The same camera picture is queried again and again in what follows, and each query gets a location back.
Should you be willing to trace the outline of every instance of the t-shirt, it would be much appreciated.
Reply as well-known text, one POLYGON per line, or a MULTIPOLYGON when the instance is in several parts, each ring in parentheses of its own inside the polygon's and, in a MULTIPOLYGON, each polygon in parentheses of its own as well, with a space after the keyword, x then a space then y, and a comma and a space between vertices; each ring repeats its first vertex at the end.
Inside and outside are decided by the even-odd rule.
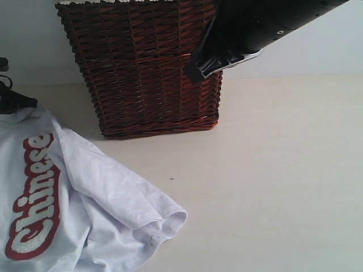
POLYGON ((0 115, 0 271, 136 271, 187 213, 62 128, 44 107, 0 115))

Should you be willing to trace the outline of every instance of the table surface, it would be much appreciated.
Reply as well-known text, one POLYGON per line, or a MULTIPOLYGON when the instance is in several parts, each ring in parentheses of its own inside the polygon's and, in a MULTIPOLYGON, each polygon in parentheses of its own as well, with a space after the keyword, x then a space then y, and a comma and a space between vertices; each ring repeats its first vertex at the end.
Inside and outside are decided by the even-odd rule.
POLYGON ((85 86, 15 89, 188 210, 140 271, 363 271, 363 76, 225 80, 214 130, 127 141, 85 86))

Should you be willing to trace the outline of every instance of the brown wicker basket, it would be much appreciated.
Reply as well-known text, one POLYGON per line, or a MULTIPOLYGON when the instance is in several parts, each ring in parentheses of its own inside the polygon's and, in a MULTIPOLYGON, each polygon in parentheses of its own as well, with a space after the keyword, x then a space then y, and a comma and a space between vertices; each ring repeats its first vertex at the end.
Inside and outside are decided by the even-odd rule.
POLYGON ((212 129, 222 73, 183 73, 213 0, 56 5, 102 134, 135 138, 212 129))

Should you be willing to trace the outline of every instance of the white wall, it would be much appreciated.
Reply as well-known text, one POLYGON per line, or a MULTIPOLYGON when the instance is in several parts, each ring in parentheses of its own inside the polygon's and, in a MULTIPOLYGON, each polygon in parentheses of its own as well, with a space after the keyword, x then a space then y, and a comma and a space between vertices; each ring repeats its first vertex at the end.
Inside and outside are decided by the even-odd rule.
MULTIPOLYGON (((0 35, 0 56, 9 58, 16 84, 83 82, 52 0, 0 0, 0 35)), ((351 0, 225 75, 363 74, 362 48, 363 3, 351 0)))

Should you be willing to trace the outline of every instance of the black object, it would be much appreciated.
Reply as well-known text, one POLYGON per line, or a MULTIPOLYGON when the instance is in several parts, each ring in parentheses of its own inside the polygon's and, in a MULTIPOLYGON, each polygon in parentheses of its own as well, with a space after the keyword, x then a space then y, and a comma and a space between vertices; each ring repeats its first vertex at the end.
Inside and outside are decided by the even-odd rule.
POLYGON ((198 83, 349 0, 216 0, 216 15, 184 69, 198 83))
MULTIPOLYGON (((3 69, 3 67, 7 66, 7 59, 0 58, 0 71, 7 70, 3 69)), ((9 86, 0 81, 0 114, 12 114, 24 108, 37 108, 38 101, 36 99, 11 90, 12 80, 9 77, 0 75, 0 78, 7 78, 10 81, 9 86)))

